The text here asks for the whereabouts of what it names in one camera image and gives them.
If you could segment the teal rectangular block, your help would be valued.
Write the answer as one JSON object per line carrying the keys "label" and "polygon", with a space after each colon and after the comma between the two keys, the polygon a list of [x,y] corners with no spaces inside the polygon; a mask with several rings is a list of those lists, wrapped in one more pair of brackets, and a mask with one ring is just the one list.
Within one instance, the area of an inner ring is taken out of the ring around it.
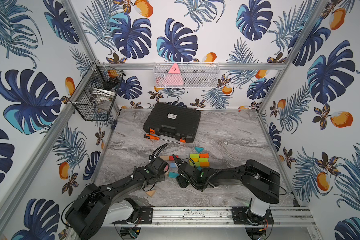
{"label": "teal rectangular block", "polygon": [[177,178],[179,176],[179,174],[174,173],[174,172],[169,172],[168,176],[169,176],[169,178],[174,178],[175,179],[175,178]]}

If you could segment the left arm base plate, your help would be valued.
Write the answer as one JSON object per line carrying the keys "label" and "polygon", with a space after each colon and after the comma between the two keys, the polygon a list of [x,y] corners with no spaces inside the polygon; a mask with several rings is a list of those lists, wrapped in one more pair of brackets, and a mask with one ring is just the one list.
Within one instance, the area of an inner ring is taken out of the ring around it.
{"label": "left arm base plate", "polygon": [[129,225],[150,225],[152,223],[154,209],[152,207],[139,206],[131,198],[126,198],[124,202],[127,202],[132,206],[132,213],[128,218],[118,221],[120,224],[129,224]]}

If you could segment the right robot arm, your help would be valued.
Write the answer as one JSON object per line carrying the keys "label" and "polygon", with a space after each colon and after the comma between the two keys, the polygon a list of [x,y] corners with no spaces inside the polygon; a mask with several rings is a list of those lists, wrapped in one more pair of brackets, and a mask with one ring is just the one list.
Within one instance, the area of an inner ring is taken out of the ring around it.
{"label": "right robot arm", "polygon": [[254,197],[250,201],[250,215],[264,217],[270,205],[280,201],[281,175],[269,167],[247,160],[244,165],[228,169],[196,168],[196,164],[174,158],[181,188],[191,185],[198,191],[208,187],[238,185],[247,188]]}

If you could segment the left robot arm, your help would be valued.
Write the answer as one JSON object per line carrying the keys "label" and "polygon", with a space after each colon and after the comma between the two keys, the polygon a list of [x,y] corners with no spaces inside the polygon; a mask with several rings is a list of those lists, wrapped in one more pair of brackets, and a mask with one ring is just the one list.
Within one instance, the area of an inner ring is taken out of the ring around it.
{"label": "left robot arm", "polygon": [[127,201],[126,196],[164,181],[169,166],[169,163],[157,157],[144,167],[134,167],[129,176],[111,184],[99,187],[89,184],[77,199],[66,206],[62,219],[68,222],[80,239],[89,240],[105,223],[111,205],[120,203],[134,212],[139,206]]}

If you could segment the teal triangle block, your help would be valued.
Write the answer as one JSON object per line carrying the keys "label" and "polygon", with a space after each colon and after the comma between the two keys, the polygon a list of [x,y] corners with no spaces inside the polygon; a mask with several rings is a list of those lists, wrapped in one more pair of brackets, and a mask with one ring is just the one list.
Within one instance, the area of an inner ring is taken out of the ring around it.
{"label": "teal triangle block", "polygon": [[204,151],[204,148],[195,147],[195,150],[196,150],[198,153],[202,153],[202,152]]}

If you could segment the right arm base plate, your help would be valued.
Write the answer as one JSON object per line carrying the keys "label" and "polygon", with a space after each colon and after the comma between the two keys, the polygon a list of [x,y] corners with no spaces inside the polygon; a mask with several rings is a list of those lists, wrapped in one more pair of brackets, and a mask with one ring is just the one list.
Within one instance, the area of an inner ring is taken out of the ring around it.
{"label": "right arm base plate", "polygon": [[253,214],[250,211],[250,207],[233,207],[232,217],[235,225],[259,227],[260,225],[273,225],[275,223],[270,208],[268,208],[266,214],[261,217]]}

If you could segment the red block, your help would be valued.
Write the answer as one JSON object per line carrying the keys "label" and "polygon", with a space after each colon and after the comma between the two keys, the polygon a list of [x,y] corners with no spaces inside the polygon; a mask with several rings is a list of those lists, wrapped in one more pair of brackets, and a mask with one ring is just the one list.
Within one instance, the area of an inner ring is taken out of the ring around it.
{"label": "red block", "polygon": [[169,156],[169,160],[174,161],[174,160],[178,159],[178,157],[179,156],[177,156],[177,155],[172,155],[172,156]]}

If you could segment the natural wood rectangular block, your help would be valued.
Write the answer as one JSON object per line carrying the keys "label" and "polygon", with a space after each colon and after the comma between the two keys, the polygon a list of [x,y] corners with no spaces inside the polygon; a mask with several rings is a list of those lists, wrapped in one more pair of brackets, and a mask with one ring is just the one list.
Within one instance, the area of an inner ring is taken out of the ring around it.
{"label": "natural wood rectangular block", "polygon": [[169,160],[170,160],[170,156],[160,156],[160,158],[161,158],[163,161],[169,161]]}

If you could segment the orange rectangular block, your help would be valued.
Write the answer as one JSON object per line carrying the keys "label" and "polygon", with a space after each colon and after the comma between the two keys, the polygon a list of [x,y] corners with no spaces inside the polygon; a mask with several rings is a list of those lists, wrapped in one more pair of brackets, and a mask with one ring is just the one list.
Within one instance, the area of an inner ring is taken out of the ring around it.
{"label": "orange rectangular block", "polygon": [[207,168],[209,166],[210,166],[209,162],[200,162],[200,167],[202,167],[202,168]]}

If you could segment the light green narrow block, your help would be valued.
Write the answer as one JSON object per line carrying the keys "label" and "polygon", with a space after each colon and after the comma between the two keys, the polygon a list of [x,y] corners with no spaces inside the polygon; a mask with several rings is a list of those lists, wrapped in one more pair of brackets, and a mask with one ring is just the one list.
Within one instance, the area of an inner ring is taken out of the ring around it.
{"label": "light green narrow block", "polygon": [[200,163],[207,163],[209,161],[208,158],[199,158]]}

